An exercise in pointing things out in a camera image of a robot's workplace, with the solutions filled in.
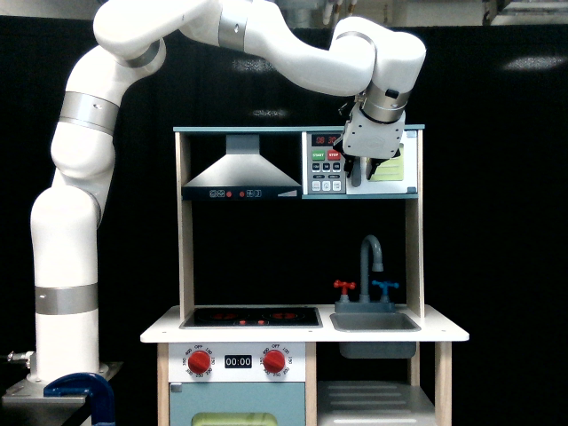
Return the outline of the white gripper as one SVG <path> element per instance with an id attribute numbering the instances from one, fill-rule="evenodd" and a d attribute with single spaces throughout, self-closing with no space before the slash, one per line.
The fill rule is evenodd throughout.
<path id="1" fill-rule="evenodd" d="M 342 136 L 334 148 L 344 153 L 343 170 L 347 177 L 352 175 L 356 157 L 367 157 L 366 179 L 370 180 L 377 168 L 398 151 L 403 136 L 406 112 L 391 123 L 377 122 L 368 118 L 357 102 L 350 112 Z"/>

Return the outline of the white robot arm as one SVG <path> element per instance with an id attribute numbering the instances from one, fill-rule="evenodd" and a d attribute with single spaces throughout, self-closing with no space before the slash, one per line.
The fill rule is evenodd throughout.
<path id="1" fill-rule="evenodd" d="M 37 381 L 97 373 L 99 363 L 98 228 L 115 161 L 134 149 L 155 164 L 165 131 L 164 104 L 140 103 L 130 89 L 165 62 L 167 36 L 265 59 L 293 84 L 346 98 L 355 106 L 343 150 L 391 158 L 409 95 L 425 60 L 415 35 L 359 17 L 335 25 L 320 49 L 297 38 L 271 1 L 109 1 L 95 15 L 96 46 L 71 71 L 51 140 L 54 174 L 30 212 L 35 275 Z"/>

